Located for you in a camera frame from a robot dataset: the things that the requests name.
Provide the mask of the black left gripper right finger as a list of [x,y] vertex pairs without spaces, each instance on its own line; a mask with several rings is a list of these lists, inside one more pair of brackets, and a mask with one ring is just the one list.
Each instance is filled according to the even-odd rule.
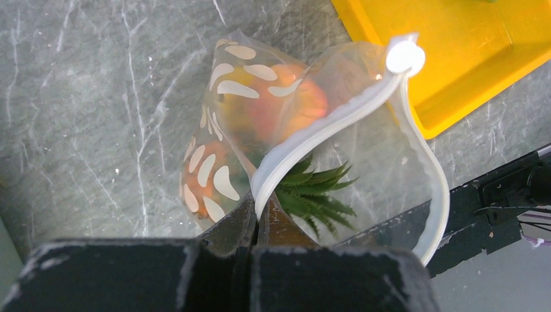
[[438,311],[410,251],[267,245],[251,251],[252,311]]

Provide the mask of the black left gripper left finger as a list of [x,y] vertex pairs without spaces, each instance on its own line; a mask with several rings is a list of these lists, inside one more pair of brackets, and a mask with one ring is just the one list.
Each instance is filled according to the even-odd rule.
[[58,239],[37,247],[2,311],[247,311],[254,200],[194,238]]

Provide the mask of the orange toy pineapple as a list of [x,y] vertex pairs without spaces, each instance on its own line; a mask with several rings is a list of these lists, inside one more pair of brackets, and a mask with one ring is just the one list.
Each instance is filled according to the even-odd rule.
[[[356,213],[330,192],[353,184],[353,180],[343,180],[351,167],[342,164],[313,171],[312,161],[309,154],[295,164],[275,188],[275,195],[284,212],[302,219],[317,237],[320,225],[338,237],[337,226],[353,228],[350,218]],[[248,191],[248,182],[233,150],[224,142],[191,142],[179,178],[179,196],[197,225],[208,229],[237,207]]]

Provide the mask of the clear polka-dot zip bag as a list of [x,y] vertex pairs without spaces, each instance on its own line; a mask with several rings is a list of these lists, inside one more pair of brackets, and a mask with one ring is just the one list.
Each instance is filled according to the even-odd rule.
[[[233,150],[249,179],[244,197],[253,197],[258,220],[267,219],[269,207],[276,205],[313,243],[403,248],[426,265],[444,236],[450,194],[409,102],[409,81],[426,62],[418,37],[412,32],[393,36],[387,45],[334,45],[305,64],[235,30],[215,44],[199,125],[190,143],[218,141]],[[327,115],[280,143],[265,144],[253,135],[229,131],[218,112],[217,78],[242,66],[272,86],[277,74],[271,67],[276,64],[304,65],[301,76],[326,95]],[[324,225],[317,237],[302,219],[284,212],[276,197],[279,182],[309,154],[313,171],[351,167],[343,180],[353,184],[330,192],[356,213],[350,218],[353,228],[337,226],[338,237]]]

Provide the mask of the toy peach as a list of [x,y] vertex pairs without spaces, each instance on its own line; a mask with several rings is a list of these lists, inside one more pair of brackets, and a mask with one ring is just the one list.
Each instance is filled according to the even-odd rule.
[[259,98],[236,101],[227,117],[228,128],[265,144],[280,143],[325,117],[326,95],[312,79],[301,76],[305,69],[304,65],[276,64],[271,67],[277,74],[272,86],[254,79],[251,86]]

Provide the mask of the yellow plastic tray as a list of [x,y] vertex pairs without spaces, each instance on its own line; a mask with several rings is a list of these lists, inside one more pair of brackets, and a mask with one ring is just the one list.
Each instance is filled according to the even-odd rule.
[[334,1],[354,41],[418,33],[426,53],[409,101],[426,139],[550,60],[550,1]]

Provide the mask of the yellow toy pear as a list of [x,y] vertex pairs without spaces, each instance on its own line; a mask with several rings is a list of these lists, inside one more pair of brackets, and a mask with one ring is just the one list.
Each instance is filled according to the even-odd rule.
[[242,66],[234,67],[232,72],[217,78],[216,96],[220,107],[218,112],[225,127],[232,132],[248,132],[251,129],[248,105],[256,100],[252,97],[257,78]]

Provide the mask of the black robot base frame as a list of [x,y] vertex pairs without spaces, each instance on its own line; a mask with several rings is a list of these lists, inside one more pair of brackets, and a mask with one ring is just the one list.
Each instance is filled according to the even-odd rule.
[[550,233],[549,145],[450,191],[450,216],[429,273],[505,248],[530,229]]

